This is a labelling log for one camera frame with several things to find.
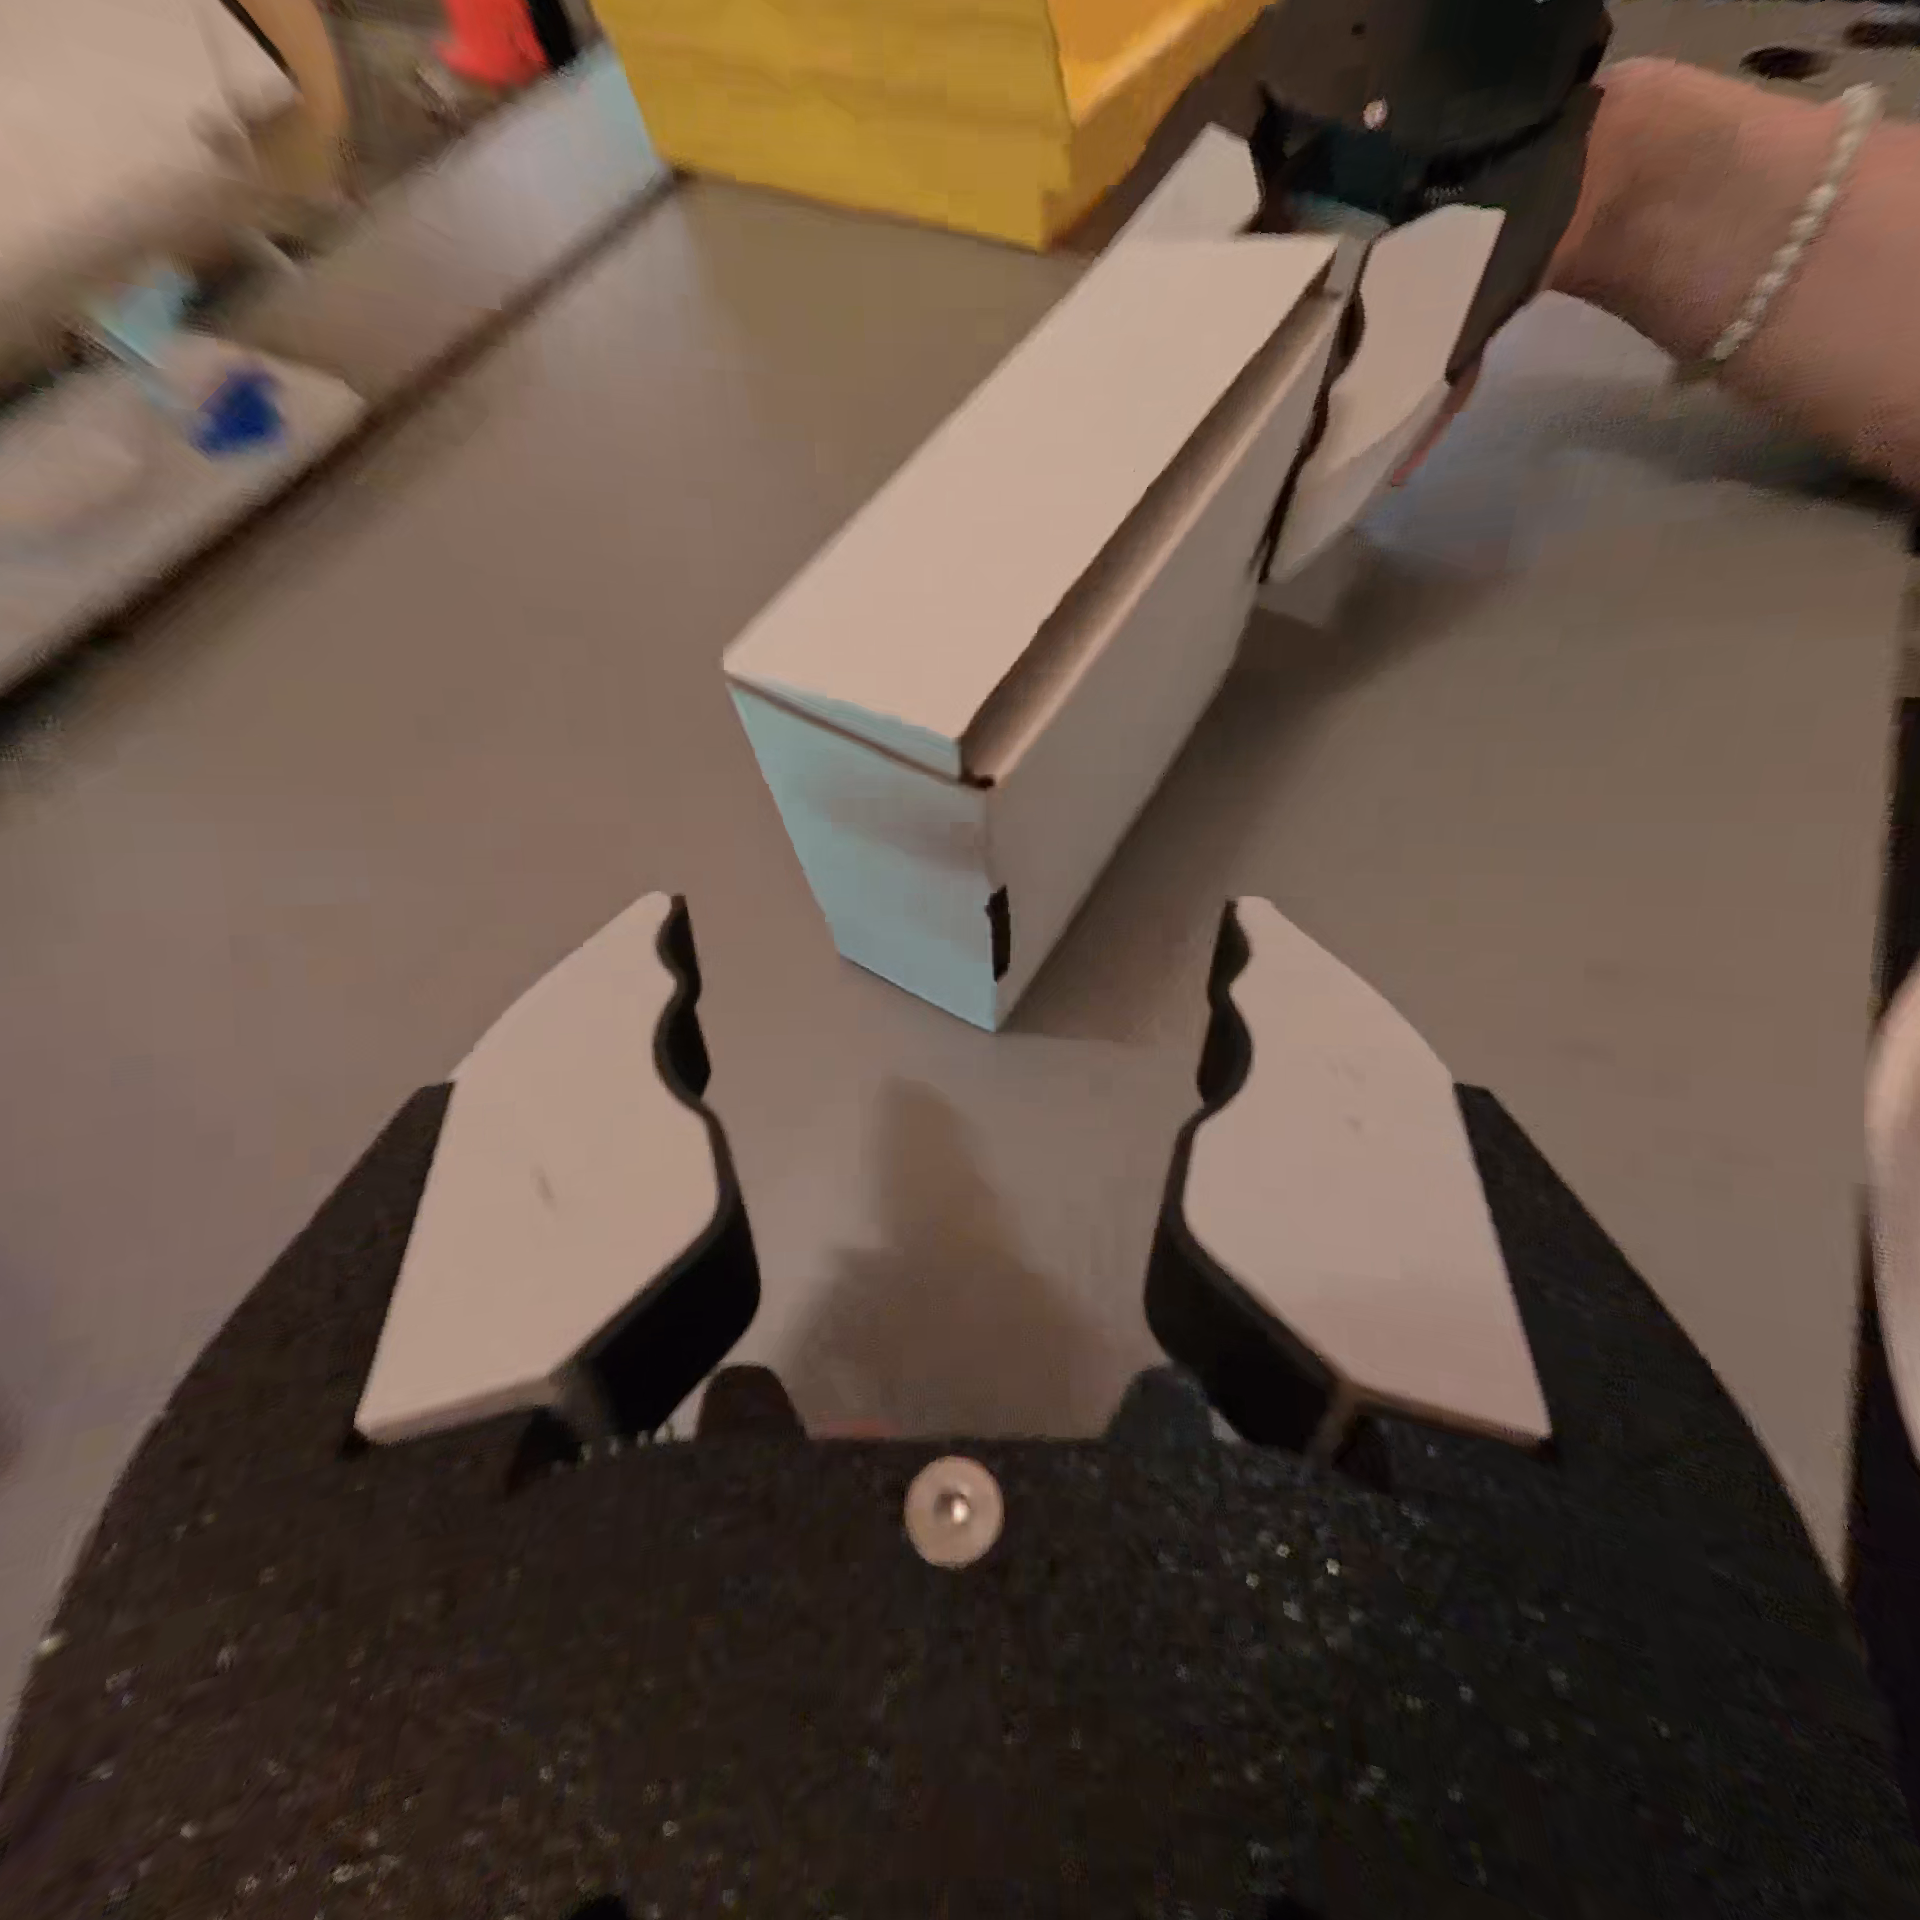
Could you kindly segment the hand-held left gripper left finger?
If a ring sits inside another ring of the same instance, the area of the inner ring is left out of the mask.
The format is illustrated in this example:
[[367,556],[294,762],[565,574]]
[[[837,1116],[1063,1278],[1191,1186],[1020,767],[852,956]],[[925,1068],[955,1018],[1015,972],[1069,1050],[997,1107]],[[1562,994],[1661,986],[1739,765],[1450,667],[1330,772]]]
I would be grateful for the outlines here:
[[748,1333],[762,1270],[702,986],[686,898],[650,893],[458,1066],[355,1413],[371,1444],[509,1413],[638,1440]]

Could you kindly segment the orange cone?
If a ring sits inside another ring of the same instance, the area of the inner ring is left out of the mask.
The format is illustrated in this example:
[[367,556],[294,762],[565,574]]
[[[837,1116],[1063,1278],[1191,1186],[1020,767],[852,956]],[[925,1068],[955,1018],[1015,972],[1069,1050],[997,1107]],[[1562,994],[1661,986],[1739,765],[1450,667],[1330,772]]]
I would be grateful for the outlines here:
[[527,2],[442,2],[437,59],[483,90],[519,90],[550,70]]

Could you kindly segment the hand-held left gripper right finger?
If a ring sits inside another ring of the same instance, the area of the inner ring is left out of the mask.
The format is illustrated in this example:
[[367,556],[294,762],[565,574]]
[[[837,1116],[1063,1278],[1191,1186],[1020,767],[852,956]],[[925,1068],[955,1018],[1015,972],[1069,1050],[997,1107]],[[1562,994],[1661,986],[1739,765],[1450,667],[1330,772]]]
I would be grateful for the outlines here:
[[1221,910],[1196,1092],[1143,1312],[1215,1420],[1290,1454],[1348,1451],[1372,1420],[1547,1454],[1451,1070],[1264,898]]

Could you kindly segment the white cardboard box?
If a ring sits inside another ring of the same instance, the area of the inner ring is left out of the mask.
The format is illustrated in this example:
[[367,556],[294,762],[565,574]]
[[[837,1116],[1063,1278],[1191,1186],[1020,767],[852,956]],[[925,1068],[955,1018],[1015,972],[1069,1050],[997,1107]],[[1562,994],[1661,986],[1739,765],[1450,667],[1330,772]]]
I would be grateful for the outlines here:
[[1336,340],[1333,254],[1104,254],[731,643],[845,960],[1006,1026],[1228,674]]

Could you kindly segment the person's right hand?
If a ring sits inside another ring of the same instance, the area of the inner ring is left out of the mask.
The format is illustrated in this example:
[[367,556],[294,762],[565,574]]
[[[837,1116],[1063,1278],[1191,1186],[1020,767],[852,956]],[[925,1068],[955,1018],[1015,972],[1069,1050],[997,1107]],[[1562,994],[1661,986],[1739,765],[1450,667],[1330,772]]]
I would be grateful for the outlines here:
[[[1680,382],[1715,383],[1807,431],[1727,383],[1706,339],[1715,260],[1698,256],[1708,238],[1701,203],[1715,192],[1720,142],[1739,117],[1736,87],[1763,91],[1696,64],[1653,56],[1603,72],[1574,220],[1551,256],[1544,287],[1639,332],[1669,354]],[[1883,114],[1875,87],[1855,87],[1837,102],[1858,91]]]

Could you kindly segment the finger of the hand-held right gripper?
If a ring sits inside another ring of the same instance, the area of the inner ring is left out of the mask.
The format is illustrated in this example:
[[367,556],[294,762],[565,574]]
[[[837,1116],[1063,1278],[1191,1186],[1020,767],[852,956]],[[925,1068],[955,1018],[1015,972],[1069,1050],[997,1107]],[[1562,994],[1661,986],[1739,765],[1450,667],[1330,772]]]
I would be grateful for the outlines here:
[[1206,126],[1117,230],[1117,250],[1232,243],[1252,234],[1260,206],[1245,140]]
[[1330,380],[1326,424],[1291,484],[1264,586],[1287,586],[1315,564],[1435,428],[1501,230],[1500,207],[1446,203],[1359,251],[1351,280],[1359,335]]

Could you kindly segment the yellow plastic bin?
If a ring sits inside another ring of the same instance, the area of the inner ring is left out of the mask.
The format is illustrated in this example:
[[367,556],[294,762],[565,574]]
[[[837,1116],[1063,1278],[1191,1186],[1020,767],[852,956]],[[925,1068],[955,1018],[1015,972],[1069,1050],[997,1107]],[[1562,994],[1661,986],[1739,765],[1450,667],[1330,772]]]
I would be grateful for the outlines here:
[[674,168],[1045,251],[1260,2],[604,2]]

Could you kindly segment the white stand base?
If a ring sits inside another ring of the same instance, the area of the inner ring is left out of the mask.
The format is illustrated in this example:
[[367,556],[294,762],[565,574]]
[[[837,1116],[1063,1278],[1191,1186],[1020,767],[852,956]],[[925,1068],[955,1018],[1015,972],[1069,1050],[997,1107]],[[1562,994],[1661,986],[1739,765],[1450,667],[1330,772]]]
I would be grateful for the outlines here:
[[7,406],[3,690],[264,511],[366,413],[336,374],[204,332]]

